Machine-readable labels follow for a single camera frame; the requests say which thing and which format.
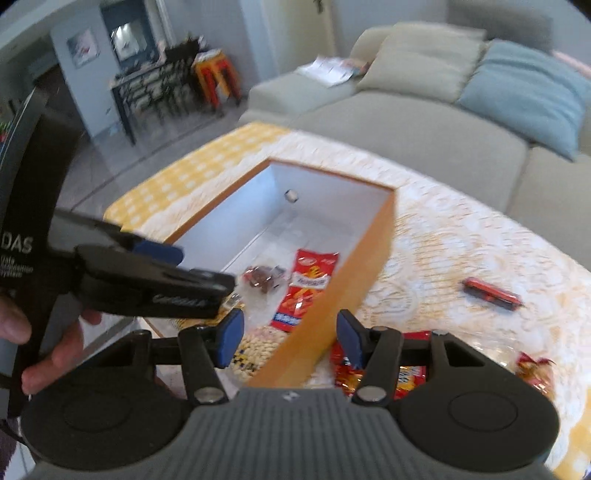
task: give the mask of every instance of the wall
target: wall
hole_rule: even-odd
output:
[[[160,19],[160,12],[158,12],[158,5],[156,0],[144,0],[144,7],[148,14],[148,20],[150,21],[150,27],[152,28],[152,34],[156,45],[158,42],[163,41],[167,44],[166,35],[164,34],[164,27],[162,20]]]
[[[158,49],[152,34],[152,27],[148,19],[144,2],[142,0],[124,0],[108,7],[103,7],[101,10],[103,20],[109,35],[111,32],[127,23],[139,20],[141,23],[141,30],[147,43],[145,50],[138,54],[128,57],[125,60],[120,60],[119,64],[122,69],[131,67],[136,61],[144,63],[150,61],[152,56],[158,57]]]
[[[100,55],[77,69],[72,62],[66,41],[90,28]],[[99,7],[80,11],[51,29],[51,39],[70,93],[91,137],[119,121],[109,82],[119,73],[119,64],[111,48],[111,40]]]
[[[445,22],[446,0],[332,0],[339,54],[347,56],[366,28],[400,21]],[[552,17],[554,43],[561,50],[591,64],[591,22],[567,0],[505,0],[535,8]]]
[[[27,72],[31,80],[35,80],[49,71],[52,67],[59,63],[56,53],[51,50],[44,53],[38,59],[32,61],[27,67]]]
[[[203,35],[212,48],[222,48],[230,57],[244,91],[259,83],[241,0],[165,0],[165,4],[177,42],[188,33]]]
[[[258,79],[261,82],[272,79],[278,75],[278,66],[271,49],[268,18],[264,16],[261,1],[241,0],[241,8]]]
[[[16,109],[19,108],[20,101],[27,98],[30,90],[22,81],[22,71],[19,65],[8,62],[2,65],[0,70],[0,119],[4,122],[12,119],[12,112],[8,106],[8,101],[12,100]]]

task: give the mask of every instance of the table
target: table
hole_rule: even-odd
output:
[[[165,241],[268,157],[399,188],[392,256],[358,318],[405,331],[512,337],[532,356],[553,359],[561,430],[547,465],[561,479],[581,478],[591,458],[591,273],[501,213],[377,155],[254,123],[159,172],[109,207],[105,218]],[[526,307],[507,313],[467,301],[458,283],[469,275],[522,295]],[[401,308],[413,303],[414,310]],[[329,384],[326,369],[320,365],[316,385]]]
[[[121,79],[114,80],[109,85],[111,87],[111,95],[113,95],[113,100],[115,101],[115,106],[117,107],[117,112],[119,114],[119,118],[121,119],[121,124],[123,125],[123,130],[125,131],[125,135],[127,135],[129,140],[131,141],[131,143],[134,145],[135,145],[135,135],[134,135],[134,131],[131,128],[131,123],[129,123],[129,116],[128,116],[127,110],[125,108],[124,95],[122,95],[121,90],[125,86],[130,85],[131,83],[133,83],[136,80],[143,79],[154,72],[159,72],[164,67],[164,65],[166,65],[165,62],[155,63],[153,65],[150,65],[147,68],[138,70],[137,72],[133,72]]]

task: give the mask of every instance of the paper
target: paper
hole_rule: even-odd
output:
[[[337,57],[318,57],[314,63],[298,67],[296,72],[327,87],[332,87],[347,82],[353,75],[358,73],[358,69],[347,65],[343,59]]]

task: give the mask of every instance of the round black pad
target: round black pad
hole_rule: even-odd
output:
[[[99,471],[153,455],[184,420],[182,401],[130,369],[83,368],[35,395],[21,427],[48,463]]]
[[[432,458],[472,472],[544,459],[558,434],[552,403],[497,365],[438,373],[400,401],[399,424]]]

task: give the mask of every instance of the metal screw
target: metal screw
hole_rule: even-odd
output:
[[[195,393],[195,399],[199,403],[217,403],[223,398],[223,391],[216,387],[203,387]]]
[[[357,390],[357,396],[368,403],[377,403],[386,398],[386,391],[381,387],[368,385]]]

